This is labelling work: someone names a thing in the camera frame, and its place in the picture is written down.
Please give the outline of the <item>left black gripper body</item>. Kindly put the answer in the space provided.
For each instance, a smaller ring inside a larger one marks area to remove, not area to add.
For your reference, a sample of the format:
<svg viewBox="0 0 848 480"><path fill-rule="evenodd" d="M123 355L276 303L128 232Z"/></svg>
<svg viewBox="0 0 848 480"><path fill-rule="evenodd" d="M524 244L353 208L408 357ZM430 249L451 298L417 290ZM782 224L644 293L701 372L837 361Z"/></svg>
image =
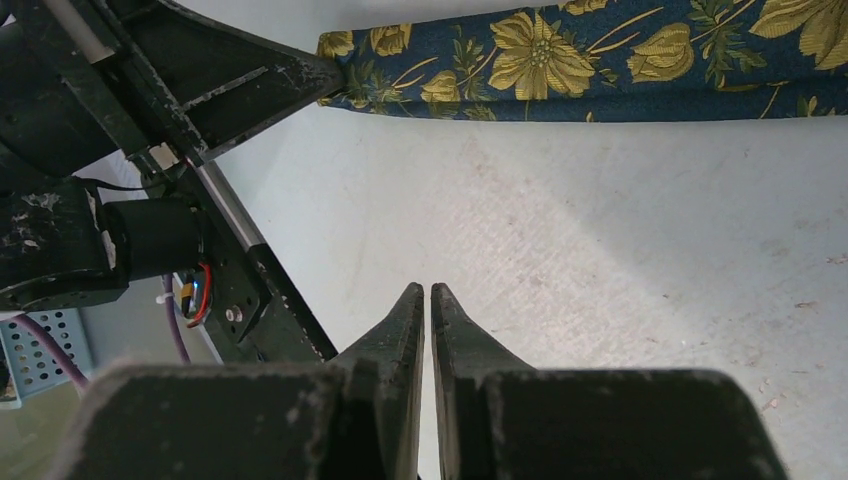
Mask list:
<svg viewBox="0 0 848 480"><path fill-rule="evenodd" d="M1 5L1 307L116 301L196 279L189 309L226 362L337 353L223 172L151 126L118 76L108 1Z"/></svg>

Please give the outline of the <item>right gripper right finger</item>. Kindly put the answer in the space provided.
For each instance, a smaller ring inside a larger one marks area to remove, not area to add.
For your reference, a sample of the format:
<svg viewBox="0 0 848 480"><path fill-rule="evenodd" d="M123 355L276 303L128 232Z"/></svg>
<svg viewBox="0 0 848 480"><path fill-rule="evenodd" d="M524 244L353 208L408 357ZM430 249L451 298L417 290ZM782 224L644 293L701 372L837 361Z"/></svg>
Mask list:
<svg viewBox="0 0 848 480"><path fill-rule="evenodd" d="M540 369L431 290L446 479L784 479L747 394L710 369Z"/></svg>

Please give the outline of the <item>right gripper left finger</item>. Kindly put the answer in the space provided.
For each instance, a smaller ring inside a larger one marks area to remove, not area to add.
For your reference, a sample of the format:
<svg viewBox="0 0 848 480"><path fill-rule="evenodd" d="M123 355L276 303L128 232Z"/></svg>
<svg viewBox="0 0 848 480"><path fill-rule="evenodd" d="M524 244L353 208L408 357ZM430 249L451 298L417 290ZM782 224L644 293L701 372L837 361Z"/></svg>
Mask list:
<svg viewBox="0 0 848 480"><path fill-rule="evenodd" d="M127 365L86 391L53 479L413 479L424 291L324 363Z"/></svg>

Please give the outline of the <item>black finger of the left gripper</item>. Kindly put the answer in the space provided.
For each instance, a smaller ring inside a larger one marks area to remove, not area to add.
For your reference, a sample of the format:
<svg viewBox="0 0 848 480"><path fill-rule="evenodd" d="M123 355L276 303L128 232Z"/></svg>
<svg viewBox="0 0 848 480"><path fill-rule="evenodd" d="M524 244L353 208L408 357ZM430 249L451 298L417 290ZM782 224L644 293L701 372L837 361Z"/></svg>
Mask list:
<svg viewBox="0 0 848 480"><path fill-rule="evenodd" d="M152 128L192 163L209 163L341 89L324 57L233 28L174 1L108 1L118 76Z"/></svg>

